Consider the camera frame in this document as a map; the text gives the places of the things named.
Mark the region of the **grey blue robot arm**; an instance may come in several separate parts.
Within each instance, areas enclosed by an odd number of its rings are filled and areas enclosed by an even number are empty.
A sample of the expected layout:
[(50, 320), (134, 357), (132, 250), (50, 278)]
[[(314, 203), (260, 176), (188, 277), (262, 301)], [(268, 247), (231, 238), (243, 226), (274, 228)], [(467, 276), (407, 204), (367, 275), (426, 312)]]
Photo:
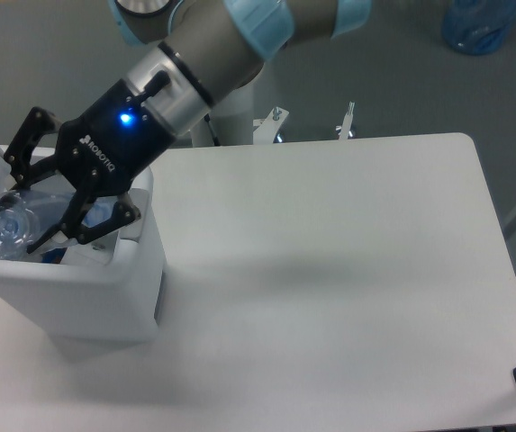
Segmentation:
[(156, 47), (76, 119), (33, 108), (4, 158), (0, 253), (85, 245), (140, 219), (133, 180), (292, 41), (363, 25), (368, 1), (169, 1)]

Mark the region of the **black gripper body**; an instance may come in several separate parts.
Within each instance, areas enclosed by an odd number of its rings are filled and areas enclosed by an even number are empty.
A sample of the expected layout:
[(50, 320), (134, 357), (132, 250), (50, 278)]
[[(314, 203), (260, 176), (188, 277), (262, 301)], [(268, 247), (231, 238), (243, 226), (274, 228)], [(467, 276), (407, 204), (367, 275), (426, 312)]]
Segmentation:
[(92, 197), (127, 192), (134, 178), (176, 140), (145, 105), (168, 85), (167, 78), (156, 78), (134, 95), (125, 81), (115, 83), (78, 118), (61, 125), (57, 170), (76, 189), (96, 172)]

